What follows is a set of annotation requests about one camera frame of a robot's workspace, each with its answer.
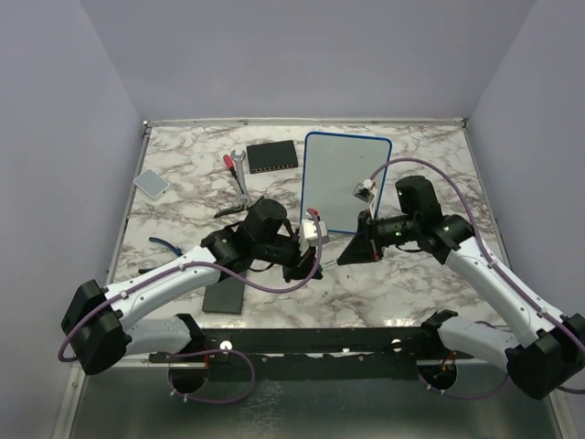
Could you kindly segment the blue framed whiteboard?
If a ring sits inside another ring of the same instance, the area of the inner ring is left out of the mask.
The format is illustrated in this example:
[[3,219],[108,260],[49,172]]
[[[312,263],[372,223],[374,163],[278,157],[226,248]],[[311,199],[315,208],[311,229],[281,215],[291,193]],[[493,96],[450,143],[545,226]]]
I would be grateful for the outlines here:
[[310,132],[304,139],[301,214],[316,209],[331,232],[356,232],[358,213],[378,199],[365,202],[354,196],[357,185],[389,161],[387,137]]

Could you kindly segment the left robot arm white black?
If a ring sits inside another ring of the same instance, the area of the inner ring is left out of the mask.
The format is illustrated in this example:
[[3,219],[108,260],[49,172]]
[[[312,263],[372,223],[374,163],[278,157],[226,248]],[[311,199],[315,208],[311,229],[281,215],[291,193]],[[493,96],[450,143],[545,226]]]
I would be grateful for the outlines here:
[[[86,374],[95,375],[143,353],[166,351],[184,361],[195,359],[205,341],[191,316],[160,320],[149,315],[226,279],[270,294],[291,293],[321,279],[328,231],[318,210],[308,209],[298,229],[289,227],[284,206],[263,198],[243,220],[211,232],[171,262],[120,283],[83,283],[60,323],[65,339],[58,360],[79,362]],[[287,234],[281,228],[289,228]]]

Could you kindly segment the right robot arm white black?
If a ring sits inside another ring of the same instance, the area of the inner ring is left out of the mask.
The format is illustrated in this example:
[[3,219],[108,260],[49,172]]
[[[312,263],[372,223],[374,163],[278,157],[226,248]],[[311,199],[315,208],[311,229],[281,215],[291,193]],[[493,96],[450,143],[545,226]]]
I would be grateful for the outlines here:
[[583,316],[567,316],[548,304],[501,264],[468,220],[443,214],[429,179],[404,177],[396,190],[400,215],[381,219],[361,211],[338,264],[379,262],[386,248],[415,242],[465,279],[508,325],[502,331],[441,311],[422,324],[420,347],[427,356],[468,354],[503,370],[537,400],[584,369]]

